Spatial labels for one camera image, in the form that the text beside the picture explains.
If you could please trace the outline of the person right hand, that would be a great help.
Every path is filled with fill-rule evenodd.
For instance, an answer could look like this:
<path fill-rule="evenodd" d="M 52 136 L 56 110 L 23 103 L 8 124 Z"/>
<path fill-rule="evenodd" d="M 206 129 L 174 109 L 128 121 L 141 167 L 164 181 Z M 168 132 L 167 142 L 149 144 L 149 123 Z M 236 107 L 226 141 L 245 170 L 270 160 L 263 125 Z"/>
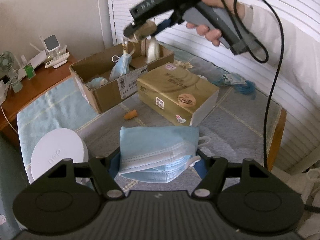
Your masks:
<path fill-rule="evenodd" d="M 234 0 L 200 0 L 188 9 L 183 19 L 188 28 L 196 28 L 213 45 L 232 48 L 243 37 L 241 27 L 246 6 Z"/>

